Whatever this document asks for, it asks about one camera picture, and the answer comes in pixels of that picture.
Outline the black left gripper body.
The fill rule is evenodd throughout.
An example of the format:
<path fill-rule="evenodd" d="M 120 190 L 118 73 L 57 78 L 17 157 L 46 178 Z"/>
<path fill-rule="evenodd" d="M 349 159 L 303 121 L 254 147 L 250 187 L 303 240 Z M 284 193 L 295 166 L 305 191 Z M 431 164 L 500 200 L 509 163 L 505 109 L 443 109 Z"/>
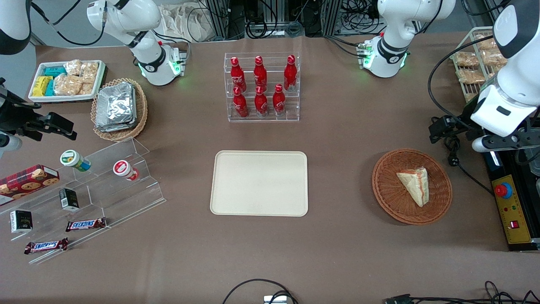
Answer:
<path fill-rule="evenodd" d="M 457 135 L 464 133 L 468 141 L 473 141 L 482 136 L 482 127 L 472 121 L 468 116 L 457 116 L 454 118 L 446 115 L 445 123 L 447 123 L 448 127 L 445 137 L 457 137 Z"/>

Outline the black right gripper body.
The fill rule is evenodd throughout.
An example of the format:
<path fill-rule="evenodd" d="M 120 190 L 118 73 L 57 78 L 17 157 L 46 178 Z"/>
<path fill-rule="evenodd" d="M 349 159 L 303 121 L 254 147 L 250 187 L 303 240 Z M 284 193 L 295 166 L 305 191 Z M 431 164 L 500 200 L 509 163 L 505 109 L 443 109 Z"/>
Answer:
<path fill-rule="evenodd" d="M 48 133 L 50 118 L 35 113 L 32 109 L 6 108 L 0 110 L 0 131 L 8 135 L 42 140 L 42 133 Z"/>

